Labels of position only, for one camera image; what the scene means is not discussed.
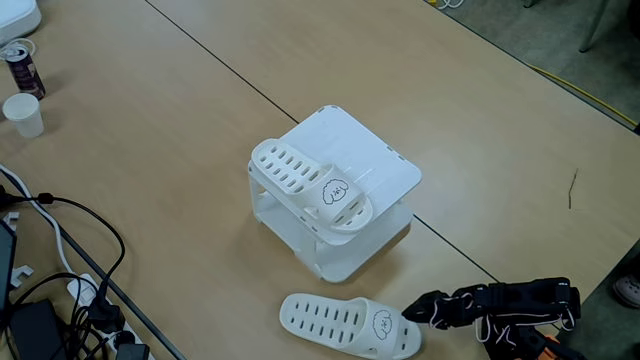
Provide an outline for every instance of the slide sandal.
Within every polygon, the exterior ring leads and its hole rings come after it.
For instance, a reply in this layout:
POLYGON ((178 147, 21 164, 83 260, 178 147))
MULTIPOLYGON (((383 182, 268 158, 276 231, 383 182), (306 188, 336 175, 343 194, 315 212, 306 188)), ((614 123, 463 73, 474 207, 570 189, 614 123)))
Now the slide sandal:
POLYGON ((406 359, 422 344, 416 323, 362 297, 342 301, 291 294, 280 308, 280 323, 303 339, 367 359, 406 359))
POLYGON ((321 165, 289 144, 267 139, 251 160, 306 220, 339 233, 362 230, 373 217, 371 200, 333 164, 321 165))

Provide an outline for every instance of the paper cup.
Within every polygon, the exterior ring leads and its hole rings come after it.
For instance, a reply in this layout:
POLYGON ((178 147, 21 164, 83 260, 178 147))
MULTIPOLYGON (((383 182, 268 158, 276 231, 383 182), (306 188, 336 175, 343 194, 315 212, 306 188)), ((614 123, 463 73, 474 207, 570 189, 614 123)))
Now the paper cup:
POLYGON ((8 98, 2 105, 2 112, 26 138, 34 138, 44 131, 40 103, 31 94, 21 93, 8 98))

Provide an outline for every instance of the sneaker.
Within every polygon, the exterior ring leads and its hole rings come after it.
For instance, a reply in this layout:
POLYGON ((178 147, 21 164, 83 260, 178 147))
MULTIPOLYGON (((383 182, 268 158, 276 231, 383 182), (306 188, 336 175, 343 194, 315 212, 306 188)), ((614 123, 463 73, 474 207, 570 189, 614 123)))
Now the sneaker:
POLYGON ((613 291, 625 305, 640 308, 640 281, 632 275, 618 279, 613 284, 613 291))

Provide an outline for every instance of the black device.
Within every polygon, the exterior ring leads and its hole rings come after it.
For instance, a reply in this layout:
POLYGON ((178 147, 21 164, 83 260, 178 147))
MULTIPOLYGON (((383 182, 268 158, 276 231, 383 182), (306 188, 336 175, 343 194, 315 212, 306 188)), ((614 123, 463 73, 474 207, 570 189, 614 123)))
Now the black device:
POLYGON ((16 234, 0 219, 0 319, 6 316, 15 251, 16 234))
POLYGON ((21 360, 67 358, 51 301, 43 300, 15 309, 9 328, 21 360))
POLYGON ((534 328, 555 321, 573 328, 581 317, 580 293, 567 278, 478 284, 460 288, 451 296, 431 291, 420 296, 402 315, 409 321, 428 323, 441 330, 482 319, 484 339, 480 341, 492 360, 535 360, 545 348, 561 359, 586 359, 534 328))
POLYGON ((116 360, 148 360, 149 347, 145 344, 122 344, 118 348, 116 360))

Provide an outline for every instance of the wooden table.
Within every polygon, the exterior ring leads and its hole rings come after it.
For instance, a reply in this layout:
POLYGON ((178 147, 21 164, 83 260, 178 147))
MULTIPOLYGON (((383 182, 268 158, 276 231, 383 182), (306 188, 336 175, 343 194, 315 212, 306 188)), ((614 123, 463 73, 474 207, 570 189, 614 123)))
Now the wooden table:
MULTIPOLYGON (((366 296, 403 308, 426 291, 490 281, 421 224, 347 283, 316 279, 250 209, 251 149, 293 127, 290 119, 144 2, 41 7, 32 39, 49 91, 45 133, 25 140, 0 122, 1 161, 34 193, 79 201, 121 231, 127 255, 114 280, 188 358, 348 359, 288 334, 278 321, 285 296, 366 296)), ((6 69, 0 84, 1 98, 15 92, 6 69)), ((100 224, 49 208, 103 268, 111 265, 118 248, 100 224)), ((62 267, 51 228, 21 209, 16 264, 36 269, 29 286, 62 267)), ((68 309, 62 283, 34 300, 52 294, 68 309)), ((168 358, 133 322, 154 355, 168 358)), ((473 328, 428 331, 426 341, 425 359, 486 358, 473 328)))
POLYGON ((393 144, 416 214, 500 280, 586 297, 638 240, 637 137, 422 1, 148 1, 296 120, 393 144))

